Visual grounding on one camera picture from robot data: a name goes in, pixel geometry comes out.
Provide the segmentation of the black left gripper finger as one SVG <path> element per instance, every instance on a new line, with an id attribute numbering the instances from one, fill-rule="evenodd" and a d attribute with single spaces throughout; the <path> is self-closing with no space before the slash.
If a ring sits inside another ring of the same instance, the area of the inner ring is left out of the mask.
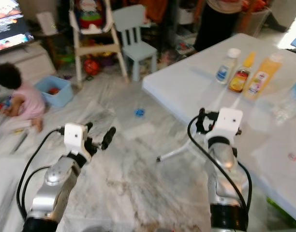
<path id="1" fill-rule="evenodd" d="M 109 147 L 109 145 L 116 133 L 116 130 L 117 129 L 115 127 L 111 127 L 111 128 L 109 128 L 107 133 L 104 134 L 104 137 L 102 140 L 102 150 L 106 150 Z"/>

